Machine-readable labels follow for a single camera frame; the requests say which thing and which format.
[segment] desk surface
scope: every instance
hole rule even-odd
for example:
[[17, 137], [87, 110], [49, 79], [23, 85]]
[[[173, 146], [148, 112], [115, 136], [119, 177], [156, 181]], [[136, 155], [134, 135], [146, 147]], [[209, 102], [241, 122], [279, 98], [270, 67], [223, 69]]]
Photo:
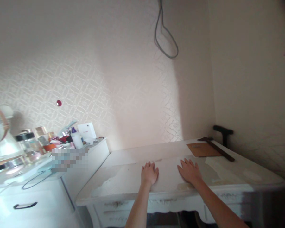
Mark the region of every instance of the desk surface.
[[178, 172], [177, 165], [184, 158], [198, 163], [205, 183], [213, 191], [255, 192], [285, 188], [284, 179], [217, 142], [214, 143], [235, 158], [234, 162], [222, 156], [194, 157], [187, 144], [196, 142], [199, 141], [193, 139], [113, 151], [80, 191], [76, 204], [84, 206], [118, 197], [134, 199], [140, 187], [141, 168], [148, 161], [155, 162], [159, 168], [159, 177], [151, 188], [150, 198], [167, 193], [197, 194]]

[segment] brown paper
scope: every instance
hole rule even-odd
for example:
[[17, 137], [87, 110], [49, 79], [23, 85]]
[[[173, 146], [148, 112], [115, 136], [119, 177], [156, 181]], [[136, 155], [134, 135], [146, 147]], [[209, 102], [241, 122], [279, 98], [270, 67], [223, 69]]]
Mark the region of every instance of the brown paper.
[[194, 157], [212, 157], [212, 156], [222, 156], [216, 151], [212, 146], [206, 142], [198, 142], [187, 144], [188, 148], [191, 150]]

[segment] wall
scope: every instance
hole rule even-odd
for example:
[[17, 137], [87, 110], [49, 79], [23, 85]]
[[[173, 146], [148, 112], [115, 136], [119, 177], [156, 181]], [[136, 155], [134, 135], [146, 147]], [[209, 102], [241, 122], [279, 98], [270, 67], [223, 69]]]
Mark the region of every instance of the wall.
[[216, 122], [285, 178], [285, 1], [209, 0], [209, 14]]
[[16, 112], [12, 133], [92, 121], [110, 150], [210, 134], [207, 2], [167, 0], [164, 11], [175, 60], [154, 44], [157, 0], [0, 1], [0, 104]]

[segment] desk drawer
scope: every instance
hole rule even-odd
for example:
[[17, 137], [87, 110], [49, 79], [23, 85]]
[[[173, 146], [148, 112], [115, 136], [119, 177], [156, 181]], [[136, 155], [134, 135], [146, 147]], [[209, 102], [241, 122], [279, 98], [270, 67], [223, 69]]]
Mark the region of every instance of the desk drawer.
[[124, 227], [131, 210], [109, 211], [99, 215], [102, 227]]
[[115, 200], [95, 204], [97, 211], [124, 211], [131, 210], [134, 200]]
[[14, 186], [0, 194], [0, 219], [66, 216], [73, 207], [61, 180], [45, 181], [27, 190]]
[[251, 193], [225, 192], [216, 195], [226, 204], [251, 203]]

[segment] white bottle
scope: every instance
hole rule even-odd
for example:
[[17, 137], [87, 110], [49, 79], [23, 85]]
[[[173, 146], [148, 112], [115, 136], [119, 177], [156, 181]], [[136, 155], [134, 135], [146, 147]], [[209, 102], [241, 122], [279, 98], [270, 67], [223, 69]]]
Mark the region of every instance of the white bottle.
[[81, 136], [79, 132], [71, 133], [71, 137], [76, 149], [83, 148], [83, 143], [81, 141]]

